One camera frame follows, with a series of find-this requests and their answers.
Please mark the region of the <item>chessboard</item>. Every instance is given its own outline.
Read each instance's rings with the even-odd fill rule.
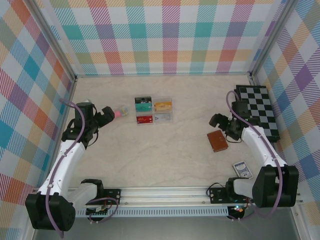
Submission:
[[[236,85],[235,92],[239,95],[240,100],[248,101],[251,117],[260,119],[261,127],[268,140],[271,143],[277,142],[280,136],[267,88],[265,86]]]

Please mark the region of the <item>brown leather case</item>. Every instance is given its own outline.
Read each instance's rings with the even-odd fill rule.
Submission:
[[[207,136],[215,153],[228,148],[228,143],[221,130],[210,132]]]

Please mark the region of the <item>table surface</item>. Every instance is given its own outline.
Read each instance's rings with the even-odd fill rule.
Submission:
[[[228,143],[228,149],[214,153],[207,137],[217,130],[209,125],[214,114],[230,115],[227,92],[248,84],[246,75],[80,78],[75,103],[90,99],[98,111],[125,105],[130,112],[99,130],[70,186],[86,178],[100,179],[105,187],[224,185],[237,176],[232,164],[240,161],[257,176],[260,166],[245,143]],[[137,125],[137,96],[172,97],[173,123]],[[73,117],[71,110],[68,121]]]

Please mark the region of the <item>purple cable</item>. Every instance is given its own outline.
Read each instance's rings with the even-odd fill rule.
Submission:
[[[111,200],[111,201],[114,201],[114,202],[116,203],[115,210],[113,211],[113,213],[112,213],[110,216],[105,217],[104,219],[102,219],[101,221],[98,221],[98,222],[97,222],[97,221],[93,221],[93,220],[91,219],[91,216],[92,216],[92,213],[91,213],[91,214],[89,215],[89,220],[91,221],[90,223],[96,223],[96,224],[103,223],[103,222],[109,220],[113,215],[115,215],[116,212],[117,212],[117,210],[118,210],[119,202],[118,202],[117,199],[112,198],[112,197],[102,197],[102,198],[94,199],[94,200],[89,201],[88,204],[95,203],[95,202],[98,202],[98,201],[101,201],[101,200]]]
[[[233,93],[233,94],[235,95],[236,99],[239,100],[238,94],[237,94],[235,91],[233,91],[233,90],[229,91],[229,92],[226,94],[226,98],[225,98],[226,104],[227,104],[228,108],[230,109],[231,113],[232,113],[237,119],[239,119],[240,121],[244,122],[244,123],[247,124],[249,127],[251,127],[251,128],[255,131],[255,133],[259,136],[259,138],[262,139],[264,145],[266,146],[266,148],[267,148],[268,151],[270,152],[271,156],[273,157],[273,160],[274,160],[274,162],[275,162],[275,164],[276,164],[276,167],[277,167],[277,169],[278,169],[278,173],[279,173],[279,188],[278,188],[278,194],[277,194],[277,196],[276,196],[276,199],[275,199],[275,202],[274,202],[274,205],[273,205],[271,211],[270,211],[268,214],[264,215],[264,214],[261,214],[261,213],[259,212],[259,210],[258,210],[258,208],[257,208],[256,206],[254,206],[254,213],[258,214],[258,215],[259,215],[260,217],[262,217],[262,218],[268,218],[268,217],[271,217],[272,214],[274,214],[274,212],[276,211],[276,209],[277,209],[277,207],[278,207],[278,204],[279,204],[279,202],[280,202],[281,193],[282,193],[282,188],[283,188],[283,176],[282,176],[281,167],[280,167],[280,164],[279,164],[279,162],[278,162],[278,160],[277,160],[276,155],[274,154],[273,150],[272,150],[271,147],[269,146],[268,142],[267,142],[267,141],[265,140],[265,138],[261,135],[261,133],[260,133],[251,123],[249,123],[248,121],[246,121],[245,119],[243,119],[242,117],[240,117],[240,116],[232,109],[232,107],[230,106],[230,103],[229,103],[229,95],[230,95],[231,93]],[[242,220],[248,219],[248,218],[252,217],[253,215],[254,215],[254,214],[251,214],[251,215],[249,215],[249,216],[246,216],[246,217],[242,218]]]
[[[58,160],[57,164],[55,165],[54,169],[53,169],[53,172],[52,172],[52,175],[50,177],[50,180],[49,180],[49,185],[47,187],[47,190],[46,190],[46,195],[45,195],[45,209],[46,209],[46,213],[48,214],[48,217],[49,217],[49,220],[52,224],[52,226],[54,227],[54,229],[56,230],[56,232],[59,234],[60,238],[64,238],[65,234],[63,231],[61,231],[58,227],[58,225],[56,224],[54,218],[52,217],[52,214],[51,214],[51,211],[50,211],[50,208],[49,208],[49,196],[50,196],[50,189],[51,187],[49,187],[53,180],[54,180],[54,177],[56,175],[56,172],[58,170],[58,167],[60,165],[60,163],[62,162],[62,160],[64,159],[64,157],[70,152],[70,150],[76,145],[76,143],[79,141],[79,139],[81,138],[84,130],[85,130],[85,116],[83,114],[83,112],[80,110],[80,108],[74,104],[72,101],[69,101],[69,100],[66,100],[66,99],[62,99],[60,98],[59,99],[60,102],[62,102],[63,104],[67,105],[68,107],[70,108],[75,108],[81,115],[81,119],[82,119],[82,126],[81,126],[81,131],[79,133],[79,135],[76,137],[76,139],[74,140],[74,142],[71,144],[71,146],[64,152],[64,154],[60,157],[60,159]]]

